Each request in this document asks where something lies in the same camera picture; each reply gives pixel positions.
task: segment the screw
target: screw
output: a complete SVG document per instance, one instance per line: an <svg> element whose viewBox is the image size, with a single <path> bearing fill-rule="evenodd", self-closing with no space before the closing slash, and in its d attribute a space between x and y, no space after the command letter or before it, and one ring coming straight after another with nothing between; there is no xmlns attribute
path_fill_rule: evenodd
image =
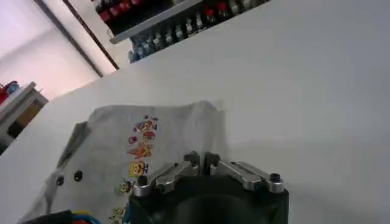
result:
<svg viewBox="0 0 390 224"><path fill-rule="evenodd" d="M147 185L147 176L139 176L138 179L137 179L137 182L140 186L145 186Z"/></svg>
<svg viewBox="0 0 390 224"><path fill-rule="evenodd" d="M280 175L278 173L272 173L270 176L269 176L269 179L272 181L272 182L280 182Z"/></svg>

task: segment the bottle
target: bottle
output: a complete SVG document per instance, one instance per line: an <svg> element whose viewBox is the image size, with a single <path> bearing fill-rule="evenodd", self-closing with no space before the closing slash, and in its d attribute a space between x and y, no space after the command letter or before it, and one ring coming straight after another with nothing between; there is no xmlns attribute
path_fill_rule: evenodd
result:
<svg viewBox="0 0 390 224"><path fill-rule="evenodd" d="M134 62L138 61L140 59L140 57L138 56L138 54L136 52L130 51L129 52L129 59L130 59L130 63L134 63Z"/></svg>
<svg viewBox="0 0 390 224"><path fill-rule="evenodd" d="M188 37L190 37L194 34L193 25L192 25L192 21L190 18L187 18L187 20L186 20L185 29L186 29L186 33L187 33Z"/></svg>
<svg viewBox="0 0 390 224"><path fill-rule="evenodd" d="M218 8L218 20L220 22L225 21L230 18L230 15L227 11L227 6L225 2L220 2L217 5Z"/></svg>
<svg viewBox="0 0 390 224"><path fill-rule="evenodd" d="M259 5L258 0L250 0L250 7L253 9Z"/></svg>
<svg viewBox="0 0 390 224"><path fill-rule="evenodd" d="M242 0L242 3L245 11L248 11L252 8L251 0Z"/></svg>
<svg viewBox="0 0 390 224"><path fill-rule="evenodd" d="M238 7L238 4L236 3L235 0L230 0L229 1L229 7L230 7L230 10L233 13L233 16L236 16L236 15L239 14L239 7Z"/></svg>
<svg viewBox="0 0 390 224"><path fill-rule="evenodd" d="M156 37L153 39L154 46L156 47L156 51L159 51L164 48L164 44L161 40L161 34L156 33Z"/></svg>
<svg viewBox="0 0 390 224"><path fill-rule="evenodd" d="M173 44L172 30L168 29L165 34L165 43L167 46Z"/></svg>
<svg viewBox="0 0 390 224"><path fill-rule="evenodd" d="M122 12L128 12L131 9L130 0L122 0L119 2L119 8Z"/></svg>
<svg viewBox="0 0 390 224"><path fill-rule="evenodd" d="M176 33L176 37L177 37L177 40L178 40L178 41L184 40L184 33L183 33L183 31L182 31L181 25L177 25L177 26L176 26L175 33Z"/></svg>
<svg viewBox="0 0 390 224"><path fill-rule="evenodd" d="M156 51L156 47L153 43L153 40L152 40L152 36L149 36L147 39L146 39L146 43L149 45L149 47L152 49L153 52Z"/></svg>
<svg viewBox="0 0 390 224"><path fill-rule="evenodd" d="M202 18L200 17L200 13L197 13L195 16L195 22L196 22L196 29L198 32L205 29L205 26L203 25Z"/></svg>
<svg viewBox="0 0 390 224"><path fill-rule="evenodd" d="M122 13L117 0L106 0L105 2L113 18L118 17Z"/></svg>
<svg viewBox="0 0 390 224"><path fill-rule="evenodd" d="M138 59L141 60L142 58L146 57L145 50L143 49L141 45L141 41L136 39L133 41L134 43L134 53L138 55Z"/></svg>
<svg viewBox="0 0 390 224"><path fill-rule="evenodd" d="M143 49L145 50L146 56L154 53L153 49L151 48L151 46L147 42L141 42L141 45L142 45Z"/></svg>
<svg viewBox="0 0 390 224"><path fill-rule="evenodd" d="M103 1L92 0L96 13L100 16L104 23L108 24L111 21L111 14L105 9Z"/></svg>
<svg viewBox="0 0 390 224"><path fill-rule="evenodd" d="M139 5L141 0L131 0L133 5Z"/></svg>
<svg viewBox="0 0 390 224"><path fill-rule="evenodd" d="M217 19L214 16L213 9L205 9L206 23L208 26L214 26L217 23Z"/></svg>
<svg viewBox="0 0 390 224"><path fill-rule="evenodd" d="M139 60L141 60L142 58L146 57L146 54L145 54L145 50L142 48L142 46L138 46L136 48L136 53L138 54L138 58Z"/></svg>

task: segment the cartoon print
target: cartoon print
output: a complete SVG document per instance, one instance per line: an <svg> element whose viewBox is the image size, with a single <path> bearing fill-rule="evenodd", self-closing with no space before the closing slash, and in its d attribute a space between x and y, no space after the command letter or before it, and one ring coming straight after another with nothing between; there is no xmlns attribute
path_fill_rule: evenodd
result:
<svg viewBox="0 0 390 224"><path fill-rule="evenodd" d="M151 120L153 120L153 121L158 121L158 118L157 117L149 117L148 115L145 115L144 116L144 119L146 120L146 119L151 119Z"/></svg>
<svg viewBox="0 0 390 224"><path fill-rule="evenodd" d="M136 136L129 137L129 144L134 144L134 142L137 142L138 138Z"/></svg>
<svg viewBox="0 0 390 224"><path fill-rule="evenodd" d="M156 134L152 131L145 131L143 135L143 142L146 143L150 140L154 140L156 138Z"/></svg>
<svg viewBox="0 0 390 224"><path fill-rule="evenodd" d="M129 177L138 177L147 174L148 168L149 165L145 164L143 161L132 162L130 163Z"/></svg>
<svg viewBox="0 0 390 224"><path fill-rule="evenodd" d="M126 208L113 208L112 209L113 214L110 216L109 219L114 224L121 224L125 211L126 211Z"/></svg>
<svg viewBox="0 0 390 224"><path fill-rule="evenodd" d="M152 156L153 145L145 144L143 142L139 143L136 149L130 149L127 151L128 154L135 155L135 159L140 159L142 157Z"/></svg>
<svg viewBox="0 0 390 224"><path fill-rule="evenodd" d="M135 124L133 131L157 130L157 124L153 121L142 121Z"/></svg>
<svg viewBox="0 0 390 224"><path fill-rule="evenodd" d="M116 190L117 195L122 195L129 193L132 189L132 184L129 181L124 180L123 183L119 185L119 188Z"/></svg>

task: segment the spongebob graphic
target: spongebob graphic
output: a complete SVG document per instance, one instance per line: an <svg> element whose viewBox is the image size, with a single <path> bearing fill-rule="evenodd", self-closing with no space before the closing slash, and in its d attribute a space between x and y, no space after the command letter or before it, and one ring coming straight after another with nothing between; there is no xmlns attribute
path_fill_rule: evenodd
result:
<svg viewBox="0 0 390 224"><path fill-rule="evenodd" d="M140 159L142 157L152 156L152 144L145 144L143 142L139 143L137 148L130 149L127 151L128 154L135 155L135 159Z"/></svg>
<svg viewBox="0 0 390 224"><path fill-rule="evenodd" d="M109 218L112 221L112 224L121 224L126 208L113 208L112 211L113 214Z"/></svg>
<svg viewBox="0 0 390 224"><path fill-rule="evenodd" d="M149 165L143 161L130 163L129 177L138 177L147 174Z"/></svg>

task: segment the red bottle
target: red bottle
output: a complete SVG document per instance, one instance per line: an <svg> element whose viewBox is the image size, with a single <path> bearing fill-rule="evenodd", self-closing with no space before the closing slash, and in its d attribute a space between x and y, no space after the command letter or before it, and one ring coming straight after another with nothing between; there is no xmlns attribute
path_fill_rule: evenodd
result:
<svg viewBox="0 0 390 224"><path fill-rule="evenodd" d="M225 21L230 18L230 14L227 11L227 4L226 2L220 2L217 5L218 8L218 20L220 22Z"/></svg>
<svg viewBox="0 0 390 224"><path fill-rule="evenodd" d="M206 23L209 26L214 26L217 24L217 19L215 18L214 15L214 10L212 9L205 9L205 14L206 14Z"/></svg>
<svg viewBox="0 0 390 224"><path fill-rule="evenodd" d="M104 23L109 23L111 20L111 14L105 8L104 1L92 0L93 6L95 7L96 13L100 16Z"/></svg>
<svg viewBox="0 0 390 224"><path fill-rule="evenodd" d="M119 8L121 8L121 11L122 12L127 12L131 9L131 3L130 3L130 0L122 0L120 3L119 3Z"/></svg>
<svg viewBox="0 0 390 224"><path fill-rule="evenodd" d="M120 14L122 14L122 10L119 6L119 2L117 0L108 0L106 1L107 6L110 8L110 13L112 17L118 17Z"/></svg>
<svg viewBox="0 0 390 224"><path fill-rule="evenodd" d="M139 5L142 0L131 0L133 5Z"/></svg>

